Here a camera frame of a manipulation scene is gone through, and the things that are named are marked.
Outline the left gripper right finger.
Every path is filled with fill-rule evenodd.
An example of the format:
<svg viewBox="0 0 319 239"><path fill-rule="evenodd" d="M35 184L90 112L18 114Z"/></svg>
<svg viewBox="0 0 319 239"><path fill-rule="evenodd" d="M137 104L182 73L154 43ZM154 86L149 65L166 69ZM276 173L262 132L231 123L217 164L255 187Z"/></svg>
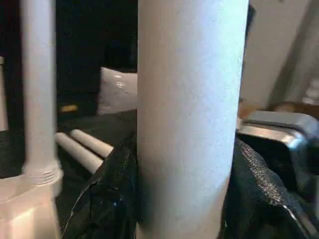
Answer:
<svg viewBox="0 0 319 239"><path fill-rule="evenodd" d="M299 202L249 145L236 139L226 197L229 239L309 239Z"/></svg>

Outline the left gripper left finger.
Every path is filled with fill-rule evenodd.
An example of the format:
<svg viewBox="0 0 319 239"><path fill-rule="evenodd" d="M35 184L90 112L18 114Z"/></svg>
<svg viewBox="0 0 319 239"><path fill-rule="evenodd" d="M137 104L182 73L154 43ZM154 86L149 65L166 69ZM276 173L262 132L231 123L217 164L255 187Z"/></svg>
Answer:
<svg viewBox="0 0 319 239"><path fill-rule="evenodd" d="M134 239L138 194L137 144L125 139L90 178L75 202L63 239Z"/></svg>

